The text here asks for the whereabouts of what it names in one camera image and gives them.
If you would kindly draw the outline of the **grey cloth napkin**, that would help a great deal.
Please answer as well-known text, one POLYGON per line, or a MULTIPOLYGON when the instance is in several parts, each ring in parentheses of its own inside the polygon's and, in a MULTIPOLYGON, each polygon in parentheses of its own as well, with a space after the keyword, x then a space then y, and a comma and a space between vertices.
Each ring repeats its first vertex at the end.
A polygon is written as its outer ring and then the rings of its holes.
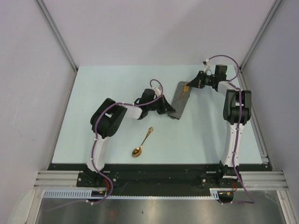
POLYGON ((176 110, 176 112, 168 114, 168 116, 171 119, 177 119, 177 120, 181 119, 181 117, 183 115, 183 112, 184 112, 184 109, 187 105, 187 102, 188 102, 188 99, 190 97, 192 88, 189 87, 189 91, 181 99, 181 95, 183 93, 183 87, 185 85, 185 82, 186 81, 180 81, 177 85, 176 90, 175 90, 171 106, 176 110))

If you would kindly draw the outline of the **gold fork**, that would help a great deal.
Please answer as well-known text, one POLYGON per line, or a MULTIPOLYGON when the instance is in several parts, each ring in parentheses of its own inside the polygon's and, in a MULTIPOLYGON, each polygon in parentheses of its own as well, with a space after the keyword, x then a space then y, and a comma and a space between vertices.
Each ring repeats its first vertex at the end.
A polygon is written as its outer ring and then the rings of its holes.
POLYGON ((184 95, 189 91, 188 81, 185 82, 185 85, 183 87, 183 93, 181 95, 181 99, 184 97, 184 95))

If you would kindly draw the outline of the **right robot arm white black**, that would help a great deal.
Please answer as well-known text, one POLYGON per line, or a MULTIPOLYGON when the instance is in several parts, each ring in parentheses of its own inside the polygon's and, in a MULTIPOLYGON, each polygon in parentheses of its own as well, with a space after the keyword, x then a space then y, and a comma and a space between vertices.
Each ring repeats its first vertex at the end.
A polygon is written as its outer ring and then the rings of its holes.
POLYGON ((227 66, 216 65, 214 74, 200 70, 187 86, 203 89, 212 87, 225 96, 223 119, 226 121, 227 136, 224 152, 216 172, 215 181, 220 187, 227 187, 231 182, 241 183, 239 173, 239 150, 245 125, 251 118, 251 91, 242 90, 227 80, 227 66))

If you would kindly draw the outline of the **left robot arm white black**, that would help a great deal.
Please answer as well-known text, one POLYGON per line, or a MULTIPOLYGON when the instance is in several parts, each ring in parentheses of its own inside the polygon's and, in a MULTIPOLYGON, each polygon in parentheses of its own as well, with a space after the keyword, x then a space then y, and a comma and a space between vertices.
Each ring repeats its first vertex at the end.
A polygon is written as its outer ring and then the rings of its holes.
POLYGON ((93 114, 90 124, 95 138, 90 159, 86 164, 87 168, 83 171, 92 186, 97 187, 103 182, 103 174, 99 171, 105 166, 107 144, 118 131, 123 119, 141 120, 150 111, 156 111, 159 115, 163 115, 174 113, 176 110, 166 100, 163 91, 157 87, 145 89, 141 97, 132 104, 116 102, 107 98, 93 114))

